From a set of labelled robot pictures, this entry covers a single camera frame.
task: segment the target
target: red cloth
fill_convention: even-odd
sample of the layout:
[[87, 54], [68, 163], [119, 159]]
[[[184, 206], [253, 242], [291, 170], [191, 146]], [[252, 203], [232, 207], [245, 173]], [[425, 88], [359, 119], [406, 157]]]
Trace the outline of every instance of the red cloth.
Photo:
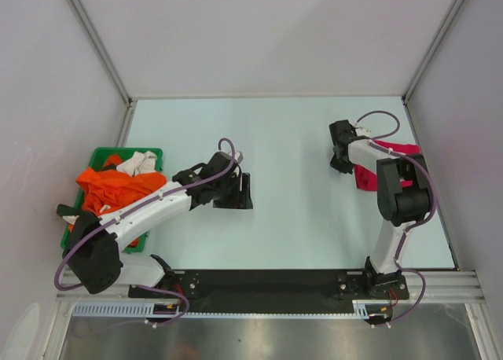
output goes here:
[[[405, 154], [419, 153], [419, 146], [413, 144], [393, 144], [392, 142], [385, 142], [376, 140], [376, 143], [385, 148], [393, 148], [396, 152]], [[364, 189], [365, 191], [377, 191], [377, 176], [368, 171], [363, 166], [354, 165], [354, 179], [356, 180], [356, 187]], [[403, 181], [402, 187], [411, 186], [411, 181]]]

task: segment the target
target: white cloth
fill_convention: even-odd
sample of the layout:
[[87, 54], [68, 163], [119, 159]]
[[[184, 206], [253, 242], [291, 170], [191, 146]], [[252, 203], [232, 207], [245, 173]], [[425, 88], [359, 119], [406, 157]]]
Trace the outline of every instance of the white cloth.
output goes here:
[[156, 171], [157, 156], [147, 151], [145, 153], [134, 152], [134, 155], [127, 161], [122, 162], [117, 171], [126, 173], [131, 177], [138, 174], [153, 173]]

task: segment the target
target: orange cloth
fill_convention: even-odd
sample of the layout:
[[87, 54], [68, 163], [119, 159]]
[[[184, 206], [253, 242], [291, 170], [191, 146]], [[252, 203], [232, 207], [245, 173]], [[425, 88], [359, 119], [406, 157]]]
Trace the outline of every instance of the orange cloth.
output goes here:
[[[119, 156], [113, 155], [105, 166], [120, 163]], [[84, 191], [82, 209], [100, 216], [124, 208], [160, 189], [166, 184], [166, 177], [157, 172], [131, 177], [116, 170], [95, 171], [88, 167], [76, 181]], [[104, 205], [110, 208], [101, 211]]]

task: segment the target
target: reflective metal surface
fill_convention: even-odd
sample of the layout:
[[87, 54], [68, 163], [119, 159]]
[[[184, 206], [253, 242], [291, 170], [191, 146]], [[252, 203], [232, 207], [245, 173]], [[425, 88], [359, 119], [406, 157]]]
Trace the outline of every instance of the reflective metal surface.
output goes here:
[[61, 360], [480, 359], [464, 305], [421, 305], [391, 329], [363, 321], [187, 318], [152, 329], [73, 318]]

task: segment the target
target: green bin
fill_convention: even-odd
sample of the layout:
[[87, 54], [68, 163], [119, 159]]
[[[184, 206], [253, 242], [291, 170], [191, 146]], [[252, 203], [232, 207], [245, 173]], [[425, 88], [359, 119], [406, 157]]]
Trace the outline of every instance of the green bin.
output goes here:
[[[91, 161], [89, 161], [89, 166], [93, 168], [95, 171], [101, 170], [103, 165], [105, 164], [105, 161], [112, 155], [116, 154], [118, 155], [121, 159], [129, 160], [133, 155], [134, 152], [147, 152], [150, 151], [154, 153], [157, 156], [157, 161], [156, 161], [156, 171], [162, 171], [163, 170], [163, 151], [159, 148], [97, 148], [93, 156], [91, 157]], [[84, 192], [82, 190], [79, 191], [79, 194], [77, 195], [77, 199], [75, 200], [75, 208], [80, 208], [82, 207], [82, 204], [84, 203]], [[124, 252], [131, 253], [131, 252], [143, 252], [143, 249], [145, 248], [145, 241], [147, 238], [148, 233], [144, 233], [140, 236], [138, 239], [138, 245], [134, 248], [127, 247], [124, 249]], [[68, 240], [68, 236], [70, 235], [70, 229], [67, 227], [66, 230], [64, 231], [63, 238], [61, 239], [61, 248], [64, 248], [66, 246], [66, 241]]]

